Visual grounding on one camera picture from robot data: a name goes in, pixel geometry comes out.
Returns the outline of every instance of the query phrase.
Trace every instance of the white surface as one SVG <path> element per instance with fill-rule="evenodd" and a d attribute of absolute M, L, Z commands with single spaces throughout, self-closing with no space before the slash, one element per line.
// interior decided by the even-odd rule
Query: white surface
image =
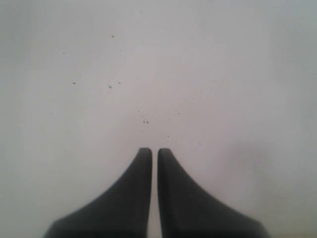
<path fill-rule="evenodd" d="M 1 0 L 0 237 L 41 237 L 139 147 L 272 234 L 317 233 L 316 7 Z"/>

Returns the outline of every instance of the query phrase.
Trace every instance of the white wall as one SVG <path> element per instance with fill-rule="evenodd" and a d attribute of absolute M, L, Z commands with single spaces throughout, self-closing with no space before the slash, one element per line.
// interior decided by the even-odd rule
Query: white wall
<path fill-rule="evenodd" d="M 1 0 L 0 237 L 41 237 L 139 147 L 272 234 L 316 234 L 316 7 Z"/>

